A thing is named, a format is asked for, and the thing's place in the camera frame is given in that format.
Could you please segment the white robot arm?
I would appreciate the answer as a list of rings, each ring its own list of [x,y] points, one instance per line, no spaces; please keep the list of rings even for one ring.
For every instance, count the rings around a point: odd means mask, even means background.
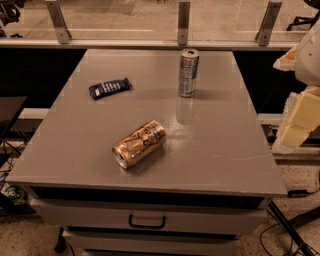
[[[291,92],[283,110],[276,141],[272,148],[289,153],[300,147],[320,126],[320,22],[317,22],[297,46],[278,58],[273,67],[293,71],[307,85],[301,93]]]

